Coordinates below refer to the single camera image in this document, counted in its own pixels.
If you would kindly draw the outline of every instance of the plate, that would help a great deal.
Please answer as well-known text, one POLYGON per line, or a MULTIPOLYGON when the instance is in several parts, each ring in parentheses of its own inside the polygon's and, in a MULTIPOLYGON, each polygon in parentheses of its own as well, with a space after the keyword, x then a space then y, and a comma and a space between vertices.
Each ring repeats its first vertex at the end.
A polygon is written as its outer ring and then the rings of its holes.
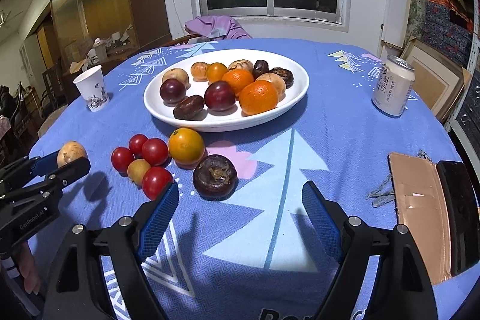
POLYGON ((227 49, 222 51, 214 51, 203 53, 201 55, 189 57, 188 59, 172 64, 160 74, 152 79, 143 94, 143 103, 147 110, 157 119, 166 122, 174 127, 186 127, 195 129, 199 132, 227 132, 231 130, 245 129, 256 125, 264 124, 284 114, 291 109, 306 94, 309 77, 303 67, 285 56, 276 53, 255 51, 251 49, 227 49), (253 64, 259 59, 266 60, 270 69, 274 67, 282 67, 293 73, 293 86, 285 92, 285 97, 278 103, 275 109, 257 115, 246 116, 242 113, 238 101, 236 106, 227 112, 213 112, 205 107, 205 112, 199 114, 198 120, 177 120, 173 116, 174 106, 167 106, 160 97, 160 86, 162 85, 162 77, 165 72, 172 68, 184 69, 190 78, 190 87, 187 89, 187 96, 205 94, 208 82, 195 82, 191 76, 190 68, 193 63, 205 62, 223 63, 227 67, 235 60, 247 59, 253 64))

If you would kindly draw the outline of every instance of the orange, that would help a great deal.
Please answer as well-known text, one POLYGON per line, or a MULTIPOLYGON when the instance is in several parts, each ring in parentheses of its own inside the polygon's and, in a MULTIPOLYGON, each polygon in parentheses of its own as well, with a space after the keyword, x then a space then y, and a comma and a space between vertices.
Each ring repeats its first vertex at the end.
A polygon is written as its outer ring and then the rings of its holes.
POLYGON ((253 83, 254 76, 246 69, 236 68, 224 74, 222 80, 230 85, 235 92, 235 96, 238 98, 240 92, 250 83, 253 83))
POLYGON ((218 82, 222 80, 222 76, 227 73, 229 69, 225 64, 222 63, 212 63, 207 67, 207 72, 205 76, 207 77, 210 83, 218 82))
POLYGON ((272 83, 256 80, 241 91, 238 101, 246 115, 254 115, 275 109, 278 93, 272 83))
POLYGON ((175 162, 189 165, 198 162, 205 153, 202 136, 188 128, 175 130, 169 138, 169 152, 175 162))

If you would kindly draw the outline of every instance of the metal screw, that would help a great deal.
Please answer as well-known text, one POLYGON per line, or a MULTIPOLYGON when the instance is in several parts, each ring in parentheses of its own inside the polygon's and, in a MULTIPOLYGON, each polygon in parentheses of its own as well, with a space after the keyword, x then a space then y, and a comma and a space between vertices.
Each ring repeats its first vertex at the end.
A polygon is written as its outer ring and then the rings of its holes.
POLYGON ((82 224, 77 224, 76 226, 74 226, 71 231, 78 235, 79 233, 81 233, 83 231, 83 225, 82 224))
POLYGON ((351 226, 359 226, 362 223, 362 220, 360 219, 360 217, 351 216, 349 217, 349 223, 351 226))
POLYGON ((121 226, 129 226, 131 224, 131 217, 129 217, 129 216, 122 217, 118 221, 118 224, 120 224, 121 226))
POLYGON ((404 235, 409 231, 409 229, 407 228, 407 226, 403 224, 399 224, 397 225, 397 231, 399 231, 402 235, 404 235))

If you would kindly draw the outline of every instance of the can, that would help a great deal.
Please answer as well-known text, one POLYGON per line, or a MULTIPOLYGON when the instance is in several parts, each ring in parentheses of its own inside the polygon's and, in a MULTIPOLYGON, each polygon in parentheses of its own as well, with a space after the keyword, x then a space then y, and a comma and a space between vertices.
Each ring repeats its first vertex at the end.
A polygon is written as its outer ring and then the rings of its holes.
POLYGON ((371 101, 384 114, 400 117, 415 81, 415 69, 399 57, 388 55, 382 64, 371 101))

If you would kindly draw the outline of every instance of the can lid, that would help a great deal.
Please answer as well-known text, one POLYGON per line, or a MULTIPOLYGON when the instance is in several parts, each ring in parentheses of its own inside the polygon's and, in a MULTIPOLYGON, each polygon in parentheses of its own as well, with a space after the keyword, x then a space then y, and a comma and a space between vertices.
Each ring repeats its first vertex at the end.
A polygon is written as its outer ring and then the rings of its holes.
POLYGON ((407 63, 405 60, 400 59, 399 57, 388 55, 387 59, 395 64, 400 65, 401 67, 409 69, 410 71, 415 71, 414 67, 410 63, 407 63))

